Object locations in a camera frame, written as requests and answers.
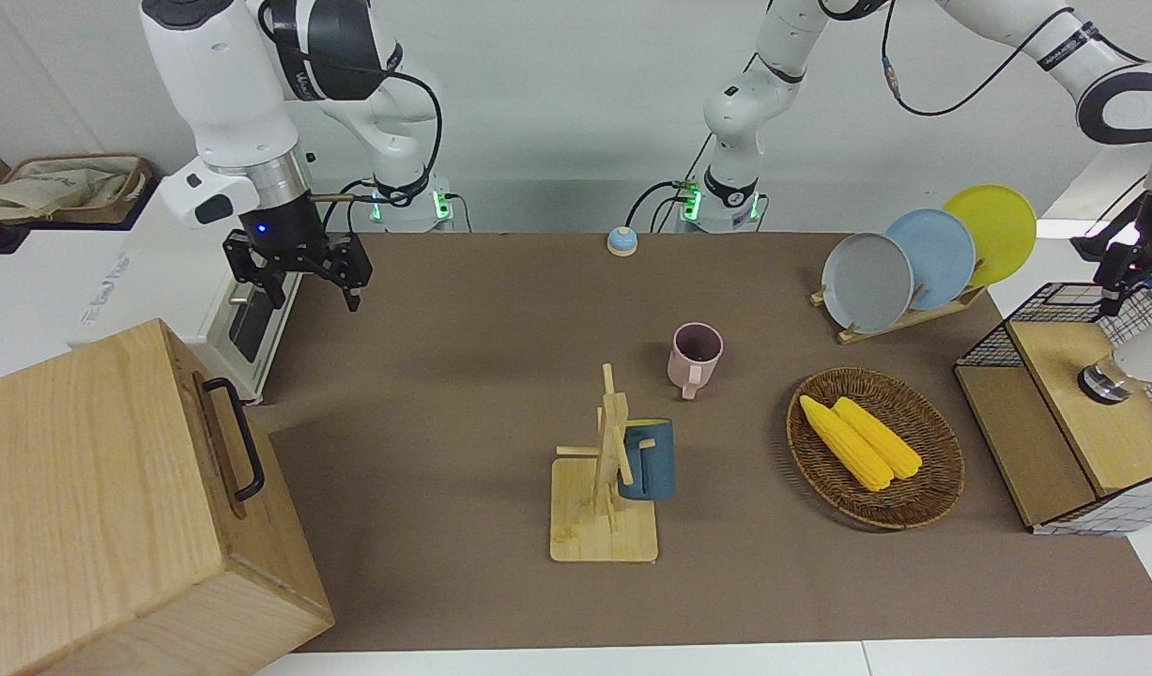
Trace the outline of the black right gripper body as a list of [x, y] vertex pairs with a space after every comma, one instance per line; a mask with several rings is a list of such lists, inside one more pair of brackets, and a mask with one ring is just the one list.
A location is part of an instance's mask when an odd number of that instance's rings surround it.
[[311, 193], [288, 204], [241, 214], [242, 230], [253, 252], [287, 272], [316, 272], [329, 266], [329, 237]]

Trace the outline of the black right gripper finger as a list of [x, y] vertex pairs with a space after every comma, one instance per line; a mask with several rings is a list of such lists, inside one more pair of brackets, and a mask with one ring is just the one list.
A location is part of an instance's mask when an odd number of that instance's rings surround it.
[[362, 246], [361, 237], [346, 235], [329, 248], [329, 273], [334, 283], [343, 291], [349, 312], [361, 309], [361, 293], [369, 284], [371, 263]]
[[274, 309], [283, 309], [286, 304], [285, 273], [271, 266], [258, 266], [253, 263], [253, 250], [248, 235], [228, 235], [223, 240], [226, 255], [233, 278], [241, 284], [253, 284]]

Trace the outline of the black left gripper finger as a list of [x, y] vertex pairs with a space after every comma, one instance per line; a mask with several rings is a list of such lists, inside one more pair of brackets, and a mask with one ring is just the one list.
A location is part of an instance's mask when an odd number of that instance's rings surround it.
[[1122, 267], [1099, 267], [1098, 286], [1100, 287], [1099, 316], [1119, 316], [1122, 304], [1129, 298], [1132, 288], [1132, 269]]

